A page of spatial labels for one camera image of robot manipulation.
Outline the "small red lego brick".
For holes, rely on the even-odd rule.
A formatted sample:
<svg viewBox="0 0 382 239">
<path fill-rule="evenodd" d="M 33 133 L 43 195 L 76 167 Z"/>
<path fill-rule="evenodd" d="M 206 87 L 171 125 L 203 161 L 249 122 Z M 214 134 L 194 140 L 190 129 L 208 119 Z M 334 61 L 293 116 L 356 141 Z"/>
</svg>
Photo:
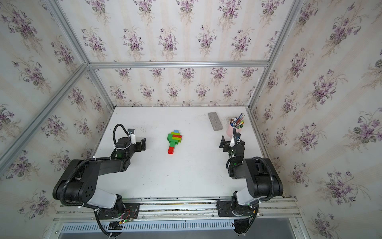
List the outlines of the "small red lego brick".
<svg viewBox="0 0 382 239">
<path fill-rule="evenodd" d="M 169 149 L 168 149 L 168 153 L 169 154 L 174 154 L 174 147 L 169 147 Z"/>
</svg>

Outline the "lime long lego brick front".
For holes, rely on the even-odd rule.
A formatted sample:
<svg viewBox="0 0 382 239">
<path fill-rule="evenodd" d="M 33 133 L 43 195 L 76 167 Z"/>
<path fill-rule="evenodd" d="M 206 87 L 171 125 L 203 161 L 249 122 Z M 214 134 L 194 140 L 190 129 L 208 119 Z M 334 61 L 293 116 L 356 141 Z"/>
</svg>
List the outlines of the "lime long lego brick front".
<svg viewBox="0 0 382 239">
<path fill-rule="evenodd" d="M 173 137 L 173 138 L 172 138 L 172 141 L 181 142 L 181 141 L 182 141 L 182 139 L 181 139 L 181 138 L 178 138 L 178 137 Z"/>
</svg>

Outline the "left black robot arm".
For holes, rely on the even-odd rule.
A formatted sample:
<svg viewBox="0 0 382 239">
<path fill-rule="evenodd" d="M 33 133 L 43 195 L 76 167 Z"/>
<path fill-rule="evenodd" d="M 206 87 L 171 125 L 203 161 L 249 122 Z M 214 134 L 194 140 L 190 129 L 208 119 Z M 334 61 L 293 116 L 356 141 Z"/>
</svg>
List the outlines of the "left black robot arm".
<svg viewBox="0 0 382 239">
<path fill-rule="evenodd" d="M 72 160 L 55 185 L 52 196 L 67 207 L 85 207 L 113 217 L 128 211 L 122 196 L 97 188 L 102 175 L 128 169 L 133 155 L 146 150 L 146 138 L 136 140 L 135 129 L 117 124 L 112 132 L 113 150 L 109 157 Z"/>
</svg>

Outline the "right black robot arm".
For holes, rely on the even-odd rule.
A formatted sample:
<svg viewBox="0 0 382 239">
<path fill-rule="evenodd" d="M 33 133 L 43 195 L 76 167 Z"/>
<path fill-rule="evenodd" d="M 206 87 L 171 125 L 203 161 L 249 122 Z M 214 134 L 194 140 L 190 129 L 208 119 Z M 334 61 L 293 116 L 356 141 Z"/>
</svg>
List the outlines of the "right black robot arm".
<svg viewBox="0 0 382 239">
<path fill-rule="evenodd" d="M 258 156 L 245 158 L 245 142 L 235 128 L 232 129 L 231 140 L 222 138 L 219 147 L 228 153 L 228 176 L 234 180 L 246 181 L 246 187 L 235 191 L 230 200 L 216 201 L 219 217 L 249 216 L 261 202 L 283 195 L 282 181 L 271 160 Z"/>
</svg>

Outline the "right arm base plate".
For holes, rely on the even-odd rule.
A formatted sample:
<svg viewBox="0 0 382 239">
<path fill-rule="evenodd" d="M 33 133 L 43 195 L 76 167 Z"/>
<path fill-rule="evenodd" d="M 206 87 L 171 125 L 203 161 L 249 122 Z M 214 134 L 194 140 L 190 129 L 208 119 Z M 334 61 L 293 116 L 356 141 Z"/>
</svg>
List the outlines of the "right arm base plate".
<svg viewBox="0 0 382 239">
<path fill-rule="evenodd" d="M 241 206 L 232 201 L 217 200 L 215 206 L 218 216 L 225 217 L 250 217 L 254 214 L 255 206 Z"/>
</svg>

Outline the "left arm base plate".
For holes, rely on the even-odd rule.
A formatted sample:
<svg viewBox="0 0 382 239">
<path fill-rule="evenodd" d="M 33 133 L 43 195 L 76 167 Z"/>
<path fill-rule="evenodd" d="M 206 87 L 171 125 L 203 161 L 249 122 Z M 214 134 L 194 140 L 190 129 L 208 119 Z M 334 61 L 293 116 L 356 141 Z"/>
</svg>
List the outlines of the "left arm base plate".
<svg viewBox="0 0 382 239">
<path fill-rule="evenodd" d="M 114 209 L 102 209 L 98 212 L 100 220 L 128 220 L 138 218 L 140 203 L 123 203 L 124 207 L 121 211 Z"/>
</svg>

